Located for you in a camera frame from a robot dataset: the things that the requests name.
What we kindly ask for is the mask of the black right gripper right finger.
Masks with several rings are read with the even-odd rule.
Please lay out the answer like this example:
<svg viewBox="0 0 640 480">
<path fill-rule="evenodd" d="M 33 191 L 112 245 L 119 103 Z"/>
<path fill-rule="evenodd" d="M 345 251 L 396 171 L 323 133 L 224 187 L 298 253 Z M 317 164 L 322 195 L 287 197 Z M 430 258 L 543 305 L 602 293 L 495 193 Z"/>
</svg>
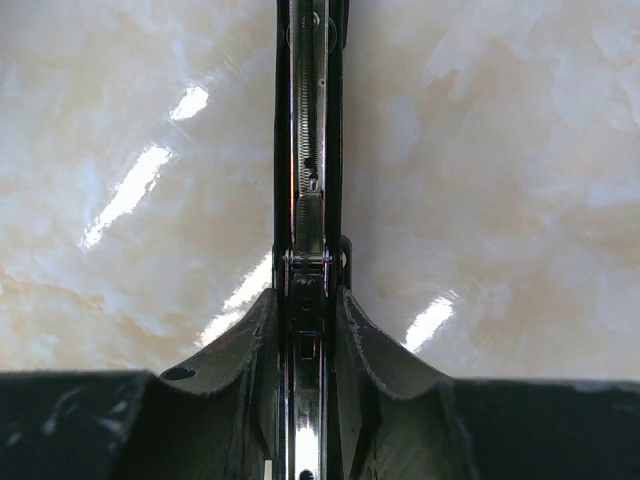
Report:
<svg viewBox="0 0 640 480">
<path fill-rule="evenodd" d="M 477 479 L 455 402 L 469 380 L 424 363 L 336 295 L 334 369 L 346 479 Z"/>
</svg>

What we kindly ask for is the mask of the black stapler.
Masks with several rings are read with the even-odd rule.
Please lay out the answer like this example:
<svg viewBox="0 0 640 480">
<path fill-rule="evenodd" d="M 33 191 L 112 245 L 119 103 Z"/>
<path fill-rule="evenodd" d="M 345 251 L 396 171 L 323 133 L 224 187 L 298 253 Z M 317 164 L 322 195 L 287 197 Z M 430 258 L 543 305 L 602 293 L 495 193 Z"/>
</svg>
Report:
<svg viewBox="0 0 640 480">
<path fill-rule="evenodd" d="M 279 411 L 274 474 L 342 475 L 335 394 L 341 231 L 345 1 L 276 5 L 273 285 Z"/>
</svg>

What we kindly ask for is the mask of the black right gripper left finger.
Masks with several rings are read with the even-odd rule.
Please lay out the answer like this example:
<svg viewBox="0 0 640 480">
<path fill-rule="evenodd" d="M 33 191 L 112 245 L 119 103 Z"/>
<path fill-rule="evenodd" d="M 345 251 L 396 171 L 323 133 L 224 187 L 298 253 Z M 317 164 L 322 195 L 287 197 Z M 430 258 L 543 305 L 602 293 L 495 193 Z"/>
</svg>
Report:
<svg viewBox="0 0 640 480">
<path fill-rule="evenodd" d="M 275 460 L 277 295 L 148 384 L 117 479 L 261 479 Z"/>
</svg>

